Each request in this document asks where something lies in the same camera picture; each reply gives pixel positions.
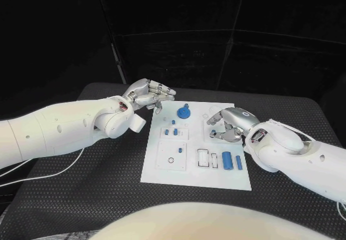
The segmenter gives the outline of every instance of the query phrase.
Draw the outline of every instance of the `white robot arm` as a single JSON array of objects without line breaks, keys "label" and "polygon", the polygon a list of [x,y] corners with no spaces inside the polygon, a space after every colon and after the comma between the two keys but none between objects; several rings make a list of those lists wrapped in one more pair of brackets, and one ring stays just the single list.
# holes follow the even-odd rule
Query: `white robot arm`
[{"label": "white robot arm", "polygon": [[161,111],[161,101],[174,100],[176,91],[145,78],[122,96],[50,105],[27,115],[0,121],[0,169],[24,160],[63,155],[99,139],[140,132],[145,120],[134,113],[142,106]]},{"label": "white robot arm", "polygon": [[245,136],[243,151],[268,172],[278,170],[289,179],[333,201],[346,203],[346,149],[315,141],[302,141],[297,129],[269,120],[259,122],[243,109],[217,112],[206,124],[223,118],[225,132],[210,137],[238,142]]}]

